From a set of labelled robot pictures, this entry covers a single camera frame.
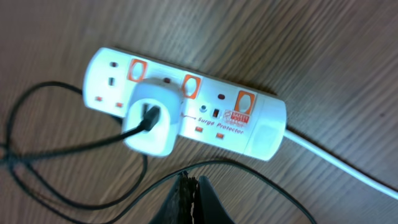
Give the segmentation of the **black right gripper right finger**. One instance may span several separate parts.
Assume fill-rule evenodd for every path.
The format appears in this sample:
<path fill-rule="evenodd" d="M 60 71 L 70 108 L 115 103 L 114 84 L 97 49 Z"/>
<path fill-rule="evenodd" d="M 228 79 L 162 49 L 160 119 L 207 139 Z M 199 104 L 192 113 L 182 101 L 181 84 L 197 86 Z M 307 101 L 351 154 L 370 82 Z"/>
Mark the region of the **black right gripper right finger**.
<path fill-rule="evenodd" d="M 199 177 L 194 198 L 194 224 L 234 224 L 209 178 Z"/>

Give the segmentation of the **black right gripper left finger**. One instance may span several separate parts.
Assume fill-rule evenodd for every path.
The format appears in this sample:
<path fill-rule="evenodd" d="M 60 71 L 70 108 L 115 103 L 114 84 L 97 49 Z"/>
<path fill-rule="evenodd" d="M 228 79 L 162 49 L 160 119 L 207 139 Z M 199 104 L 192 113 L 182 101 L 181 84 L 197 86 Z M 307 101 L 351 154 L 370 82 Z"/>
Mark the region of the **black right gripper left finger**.
<path fill-rule="evenodd" d="M 180 172 L 167 198 L 149 224 L 192 224 L 197 183 L 196 178 L 188 176 L 188 172 Z"/>

